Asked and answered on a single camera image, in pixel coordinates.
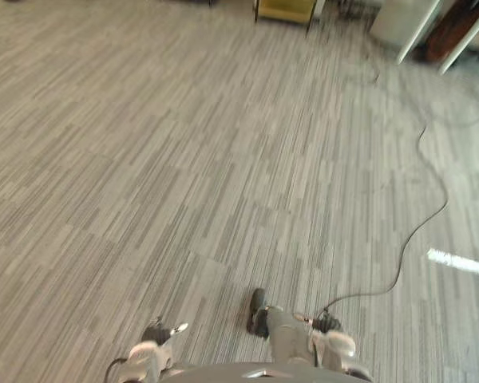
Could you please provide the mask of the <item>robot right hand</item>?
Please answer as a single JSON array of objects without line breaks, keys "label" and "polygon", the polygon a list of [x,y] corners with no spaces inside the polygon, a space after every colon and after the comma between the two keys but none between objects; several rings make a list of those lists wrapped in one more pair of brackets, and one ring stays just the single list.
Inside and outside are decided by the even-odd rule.
[{"label": "robot right hand", "polygon": [[331,315],[328,311],[324,311],[318,317],[311,318],[305,314],[293,313],[293,317],[300,322],[309,325],[313,330],[326,334],[329,331],[343,332],[341,322]]}]

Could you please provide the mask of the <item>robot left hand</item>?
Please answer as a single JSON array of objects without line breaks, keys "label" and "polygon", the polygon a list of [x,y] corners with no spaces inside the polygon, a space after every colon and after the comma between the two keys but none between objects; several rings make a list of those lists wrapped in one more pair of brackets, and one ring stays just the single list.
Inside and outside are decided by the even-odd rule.
[{"label": "robot left hand", "polygon": [[184,332],[189,327],[187,322],[179,323],[172,327],[167,327],[162,321],[162,317],[157,317],[155,321],[149,324],[141,335],[142,342],[154,342],[158,346],[164,345],[172,337]]}]

